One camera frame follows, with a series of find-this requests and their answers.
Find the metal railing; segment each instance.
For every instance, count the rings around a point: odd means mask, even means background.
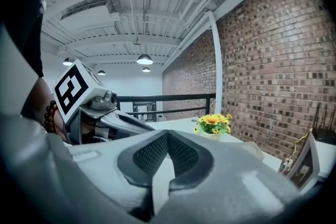
[[[184,100],[205,99],[205,106],[200,106],[197,108],[147,111],[147,112],[126,112],[126,113],[129,115],[163,114],[163,113],[174,113],[174,112],[184,112],[184,111],[204,109],[205,114],[210,114],[210,99],[211,98],[216,98],[216,94],[215,93],[204,93],[204,94],[153,95],[153,96],[118,96],[117,97],[117,109],[120,110],[120,103],[126,103],[126,102],[184,101]]]

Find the brick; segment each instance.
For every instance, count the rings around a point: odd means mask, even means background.
[[[335,23],[321,5],[322,0],[244,0],[217,22],[223,55],[222,113],[234,116],[232,135],[255,141],[281,159],[311,126],[317,104],[336,104]],[[212,33],[206,31],[164,70],[163,94],[214,93],[215,68]],[[204,104],[163,102],[163,109]],[[172,120],[203,114],[165,116]],[[298,145],[296,157],[303,146],[304,142]]]

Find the yellow cable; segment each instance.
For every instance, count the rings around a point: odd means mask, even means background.
[[[313,130],[313,128],[310,128],[303,137],[301,137],[300,139],[298,139],[294,142],[294,151],[293,151],[292,155],[290,155],[289,158],[286,158],[285,162],[289,161],[290,159],[293,158],[294,154],[296,153],[296,144],[299,143],[302,139],[305,139],[307,137],[307,135],[309,134],[309,132],[311,132],[312,130]],[[292,164],[288,167],[288,171],[291,170],[291,167],[292,167]]]

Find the white table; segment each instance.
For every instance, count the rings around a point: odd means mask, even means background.
[[[196,126],[197,121],[198,121],[198,117],[193,117],[193,118],[174,120],[174,121],[149,122],[147,124],[155,128],[156,130],[176,130],[176,131],[193,134],[193,130],[194,130],[194,127]],[[242,143],[241,140],[229,134],[222,135],[220,139],[221,139],[220,140],[221,142],[240,142]],[[265,158],[262,162],[268,165],[274,171],[278,172],[280,165],[281,165],[281,160],[276,157],[273,157],[272,155],[269,155],[266,152],[263,152],[263,154]]]

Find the railing post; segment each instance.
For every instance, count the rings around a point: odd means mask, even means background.
[[[205,99],[205,114],[208,115],[210,114],[210,98]]]

